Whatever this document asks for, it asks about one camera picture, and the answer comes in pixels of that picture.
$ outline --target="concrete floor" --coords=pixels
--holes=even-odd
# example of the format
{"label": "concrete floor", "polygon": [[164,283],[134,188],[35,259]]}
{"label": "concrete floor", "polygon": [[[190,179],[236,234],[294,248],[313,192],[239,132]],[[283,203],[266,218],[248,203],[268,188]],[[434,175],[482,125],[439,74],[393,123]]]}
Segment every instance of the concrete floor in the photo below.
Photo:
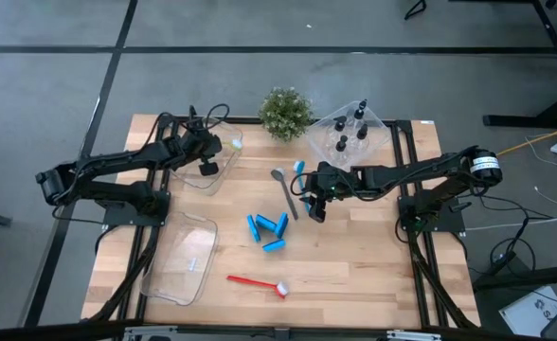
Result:
{"label": "concrete floor", "polygon": [[[404,22],[412,3],[140,1],[127,45],[549,45],[531,6],[432,1],[425,14]],[[0,0],[0,45],[114,45],[127,5],[126,0]],[[557,10],[549,15],[557,27]],[[76,156],[109,60],[107,54],[0,54],[0,213],[14,219],[12,228],[0,229],[0,328],[19,323],[53,225],[34,174]],[[543,131],[486,128],[481,116],[531,116],[553,103],[557,59],[123,55],[94,153],[122,149],[133,113],[185,113],[189,104],[205,111],[226,102],[234,115],[253,116],[273,86],[294,86],[314,101],[318,116],[368,98],[384,118],[435,120],[446,152],[473,144],[500,151]],[[551,157],[547,150],[554,141],[538,144],[538,150]],[[533,189],[557,198],[557,169],[528,149],[504,157],[502,168],[505,181],[492,194],[557,215],[557,205]],[[101,210],[79,204],[75,217],[100,219]],[[478,203],[464,211],[464,219],[469,227],[522,220],[519,212],[496,213]],[[469,232],[471,266],[486,268],[490,248],[514,231]],[[70,225],[42,324],[79,319],[98,234],[96,225]],[[557,224],[529,228],[524,239],[535,249],[538,268],[557,265]]]}

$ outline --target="wooden table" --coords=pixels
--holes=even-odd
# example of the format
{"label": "wooden table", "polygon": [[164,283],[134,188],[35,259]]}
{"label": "wooden table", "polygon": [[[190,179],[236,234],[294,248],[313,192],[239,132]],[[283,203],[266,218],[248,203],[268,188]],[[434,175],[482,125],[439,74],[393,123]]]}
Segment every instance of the wooden table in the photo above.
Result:
{"label": "wooden table", "polygon": [[[134,115],[126,149],[141,147],[154,119],[153,115]],[[419,159],[440,155],[434,123],[412,124]],[[356,199],[330,203],[324,224],[308,218],[303,204],[296,202],[300,218],[290,219],[284,235],[287,246],[265,253],[261,250],[263,243],[253,242],[247,214],[260,213],[277,220],[281,212],[289,212],[280,184],[270,176],[270,170],[289,170],[286,178],[290,181],[294,161],[305,160],[306,171],[312,171],[317,160],[303,138],[286,145],[273,140],[260,125],[238,128],[243,131],[243,153],[215,195],[201,195],[174,179],[169,185],[173,209],[167,227],[176,210],[207,217],[218,226],[217,251],[202,294],[189,306],[149,299],[145,321],[178,325],[419,328],[408,247],[394,236],[399,191],[395,189],[371,203]],[[403,136],[401,144],[406,163]],[[391,141],[364,164],[395,166]],[[120,174],[117,181],[130,184],[145,176],[144,170],[130,171]],[[424,187],[431,188],[440,181],[426,182]],[[97,312],[123,280],[134,231],[133,226],[119,227],[101,242],[82,317]],[[264,236],[262,242],[273,240]],[[447,233],[434,233],[434,243],[442,284],[468,318],[478,324],[461,246]],[[269,282],[283,280],[289,285],[290,294],[282,300],[268,290],[228,281],[227,275]],[[139,287],[139,282],[134,285],[128,316],[135,315]],[[432,291],[427,283],[425,288],[431,320],[436,324]]]}

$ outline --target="green plant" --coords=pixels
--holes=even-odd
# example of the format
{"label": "green plant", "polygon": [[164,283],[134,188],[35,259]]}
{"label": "green plant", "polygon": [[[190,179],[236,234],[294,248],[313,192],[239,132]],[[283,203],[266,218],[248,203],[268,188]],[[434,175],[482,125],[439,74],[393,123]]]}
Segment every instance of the green plant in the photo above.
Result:
{"label": "green plant", "polygon": [[266,96],[258,115],[261,125],[272,135],[289,142],[304,134],[312,122],[311,102],[295,88],[274,88]]}

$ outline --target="yellow cable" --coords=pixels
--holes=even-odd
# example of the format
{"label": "yellow cable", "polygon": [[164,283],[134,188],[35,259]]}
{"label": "yellow cable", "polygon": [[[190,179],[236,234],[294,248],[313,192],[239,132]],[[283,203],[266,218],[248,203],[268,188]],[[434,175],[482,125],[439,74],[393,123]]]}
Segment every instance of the yellow cable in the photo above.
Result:
{"label": "yellow cable", "polygon": [[515,151],[515,150],[517,150],[517,149],[519,149],[519,148],[521,148],[521,147],[527,146],[528,144],[535,143],[535,142],[537,142],[537,141],[543,140],[543,139],[545,139],[545,138],[549,138],[549,137],[554,136],[554,135],[557,135],[557,131],[554,132],[554,133],[552,133],[552,134],[548,134],[548,135],[544,135],[544,136],[541,136],[541,137],[534,138],[533,140],[531,140],[531,141],[529,141],[529,142],[521,143],[521,144],[519,144],[518,146],[514,146],[514,147],[511,147],[511,148],[508,148],[507,150],[503,150],[503,151],[499,152],[499,153],[497,154],[497,156],[501,156],[501,155],[503,155],[503,154],[505,154],[505,153],[509,153],[509,152]]}

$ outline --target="transparent plastic bin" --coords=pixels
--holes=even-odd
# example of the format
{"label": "transparent plastic bin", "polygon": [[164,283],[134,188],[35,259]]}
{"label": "transparent plastic bin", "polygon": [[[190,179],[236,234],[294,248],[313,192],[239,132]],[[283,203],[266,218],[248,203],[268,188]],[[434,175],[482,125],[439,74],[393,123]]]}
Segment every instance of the transparent plastic bin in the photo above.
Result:
{"label": "transparent plastic bin", "polygon": [[[350,166],[356,166],[370,157],[390,139],[390,130],[368,106],[365,107],[361,119],[354,117],[354,112],[358,109],[360,102],[356,100],[343,106],[306,130],[306,140],[317,156],[345,171],[349,171]],[[341,132],[334,129],[335,118],[338,117],[346,118],[345,127]],[[357,138],[357,133],[363,124],[368,125],[368,133],[367,137],[361,140]],[[338,152],[335,147],[342,135],[346,136],[348,140],[345,150]]]}
{"label": "transparent plastic bin", "polygon": [[[208,124],[211,125],[217,121],[217,118],[210,117]],[[211,128],[210,132],[220,137],[222,141],[222,151],[209,159],[209,162],[217,162],[219,171],[209,176],[201,175],[199,165],[202,165],[203,162],[198,160],[171,172],[187,185],[200,189],[205,195],[213,195],[220,189],[225,177],[241,156],[241,150],[233,147],[233,141],[239,141],[241,146],[243,145],[243,132],[228,123],[222,122]]]}
{"label": "transparent plastic bin", "polygon": [[181,212],[176,215],[176,222],[163,227],[140,291],[145,296],[189,305],[202,293],[218,228],[205,218]]}

